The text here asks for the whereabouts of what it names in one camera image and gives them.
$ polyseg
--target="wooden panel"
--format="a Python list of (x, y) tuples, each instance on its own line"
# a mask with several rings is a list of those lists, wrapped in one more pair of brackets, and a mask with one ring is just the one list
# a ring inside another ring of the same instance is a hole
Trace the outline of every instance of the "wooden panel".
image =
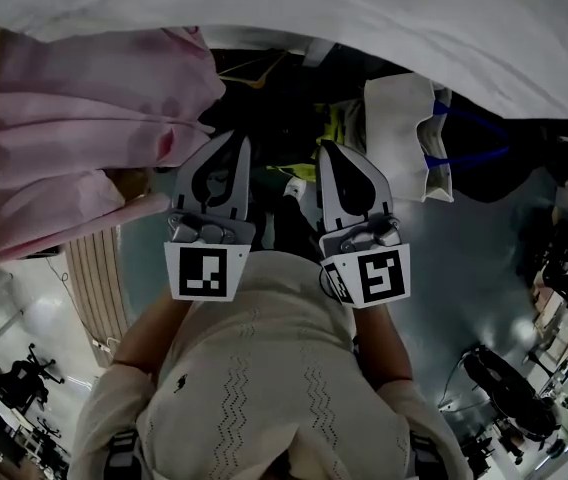
[[(67, 256), (78, 309), (88, 332), (107, 345), (109, 338), (120, 340), (128, 329), (122, 304), (117, 268), (114, 230), (105, 230), (68, 244)], [(106, 367), (111, 358), (97, 347), (93, 349), (97, 363)]]

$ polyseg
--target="yellow object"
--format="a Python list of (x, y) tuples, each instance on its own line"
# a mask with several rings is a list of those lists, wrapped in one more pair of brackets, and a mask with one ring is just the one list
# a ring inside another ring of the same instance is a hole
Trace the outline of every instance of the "yellow object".
[(286, 57), (287, 53), (288, 52), (281, 52), (281, 53), (276, 53), (276, 54), (272, 55), (273, 57), (277, 57), (277, 59), (275, 59), (275, 62), (273, 62), (273, 64), (271, 64), (268, 67), (268, 69), (266, 71), (264, 71), (264, 73), (262, 73), (262, 75), (257, 80), (247, 80), (245, 78), (232, 77), (232, 76), (228, 76), (226, 73), (230, 73), (231, 71), (235, 71), (237, 69), (243, 68), (243, 67), (248, 66), (250, 64), (254, 64), (255, 62), (259, 62), (261, 60), (264, 60), (264, 59), (268, 58), (269, 56), (260, 57), (259, 59), (244, 62), (243, 64), (240, 64), (239, 66), (233, 66), (232, 68), (225, 69), (224, 71), (220, 71), (217, 74), (219, 75), (220, 80), (225, 80), (227, 82), (240, 82), (240, 83), (248, 85), (252, 89), (262, 89), (266, 85), (266, 77), (269, 75), (269, 73), (271, 71), (273, 71), (275, 69), (275, 67), (280, 63), (280, 61), (284, 57)]
[[(315, 140), (317, 148), (313, 151), (311, 158), (313, 160), (317, 159), (317, 153), (322, 146), (322, 141), (330, 140), (337, 142), (338, 144), (344, 144), (344, 123), (340, 118), (340, 109), (336, 105), (326, 105), (324, 103), (319, 103), (315, 105), (315, 110), (317, 112), (324, 112), (328, 107), (329, 122), (324, 125), (324, 135), (318, 137)], [(291, 165), (277, 165), (270, 166), (269, 169), (277, 169), (285, 174), (291, 174), (296, 178), (300, 178), (305, 181), (312, 181), (315, 183), (315, 163), (301, 163), (301, 164), (291, 164)]]

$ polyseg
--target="chair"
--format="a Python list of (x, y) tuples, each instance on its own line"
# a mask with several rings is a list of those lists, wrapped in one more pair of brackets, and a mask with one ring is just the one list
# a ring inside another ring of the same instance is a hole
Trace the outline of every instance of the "chair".
[(0, 400), (21, 414), (25, 414), (36, 399), (42, 408), (48, 401), (48, 390), (44, 387), (43, 379), (64, 383), (64, 379), (57, 379), (46, 371), (55, 364), (55, 360), (41, 363), (33, 352), (34, 348), (35, 345), (31, 343), (26, 360), (15, 361), (10, 372), (0, 375)]
[(482, 427), (477, 434), (467, 437), (460, 443), (462, 453), (466, 457), (468, 466), (473, 472), (473, 478), (480, 478), (490, 469), (486, 459), (490, 457), (494, 451), (490, 448), (493, 438), (483, 437), (485, 433), (486, 429)]
[(42, 470), (50, 469), (56, 479), (65, 479), (68, 473), (68, 463), (64, 460), (55, 441), (51, 436), (60, 439), (62, 434), (59, 430), (53, 429), (45, 419), (37, 418), (37, 422), (42, 429), (35, 429), (33, 437), (40, 443), (39, 458)]
[(544, 442), (559, 428), (553, 401), (538, 397), (517, 370), (484, 345), (466, 352), (462, 364), (493, 406), (530, 440)]

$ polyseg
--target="cable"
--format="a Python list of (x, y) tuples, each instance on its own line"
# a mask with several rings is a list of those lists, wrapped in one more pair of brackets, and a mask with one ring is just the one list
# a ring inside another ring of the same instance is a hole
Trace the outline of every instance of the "cable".
[(118, 340), (118, 339), (111, 338), (111, 337), (106, 338), (106, 346), (107, 346), (110, 350), (113, 349), (113, 348), (111, 347), (111, 341), (114, 341), (115, 343), (117, 343), (118, 346), (119, 346), (119, 344), (120, 344), (120, 340)]
[(333, 288), (332, 288), (332, 287), (330, 287), (330, 292), (329, 292), (329, 291), (326, 291), (326, 288), (324, 288), (324, 285), (322, 284), (322, 273), (323, 273), (323, 272), (325, 272), (324, 267), (321, 268), (321, 270), (320, 270), (320, 275), (317, 277), (317, 282), (320, 283), (320, 288), (321, 288), (322, 291), (324, 292), (324, 295), (326, 295), (329, 299), (333, 299), (333, 300), (335, 300), (335, 301), (337, 301), (337, 302), (340, 302), (340, 304), (341, 304), (340, 299), (338, 299), (338, 298), (335, 296), (335, 293), (333, 292)]
[(478, 402), (473, 405), (469, 405), (468, 407), (462, 407), (461, 409), (455, 409), (454, 411), (440, 411), (443, 414), (454, 414), (456, 412), (466, 411), (467, 409), (472, 409), (473, 407), (477, 407), (478, 405), (486, 405), (490, 400), (484, 400), (483, 402)]
[(442, 394), (442, 399), (437, 404), (438, 407), (440, 405), (442, 405), (442, 402), (444, 402), (444, 399), (446, 398), (446, 393), (448, 393), (448, 385), (450, 384), (451, 380), (453, 379), (453, 375), (455, 375), (455, 372), (457, 371), (457, 368), (459, 367), (459, 365), (460, 365), (460, 362), (458, 361), (457, 363), (455, 363), (455, 366), (453, 366), (453, 369), (451, 370), (451, 373), (449, 374), (448, 379), (446, 380), (446, 385), (444, 386), (444, 393)]
[(53, 267), (53, 265), (51, 264), (50, 258), (46, 258), (46, 263), (48, 263), (48, 266), (53, 271), (53, 273), (55, 274), (55, 277), (57, 277), (60, 280), (60, 282), (64, 285), (64, 288), (66, 289), (66, 293), (68, 293), (68, 296), (71, 299), (71, 302), (73, 303), (73, 307), (75, 308), (75, 312), (77, 313), (77, 317), (80, 319), (80, 322), (84, 326), (84, 329), (86, 329), (86, 332), (88, 333), (90, 338), (93, 341), (100, 343), (100, 341), (93, 335), (91, 330), (88, 328), (88, 325), (86, 325), (84, 323), (84, 320), (82, 320), (82, 316), (80, 315), (80, 310), (77, 308), (77, 304), (75, 304), (75, 299), (73, 298), (73, 295), (71, 295), (71, 290), (69, 290), (68, 286), (66, 285), (66, 282), (69, 279), (68, 272), (64, 272), (62, 275), (60, 275), (59, 272), (57, 270), (55, 270), (55, 267)]

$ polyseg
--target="pink cloth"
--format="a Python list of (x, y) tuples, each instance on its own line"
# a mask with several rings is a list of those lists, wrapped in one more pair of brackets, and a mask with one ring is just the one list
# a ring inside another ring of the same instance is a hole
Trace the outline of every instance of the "pink cloth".
[(197, 119), (223, 92), (200, 35), (185, 29), (50, 44), (3, 32), (1, 259), (166, 209), (163, 196), (121, 209), (101, 169), (180, 165), (208, 140)]

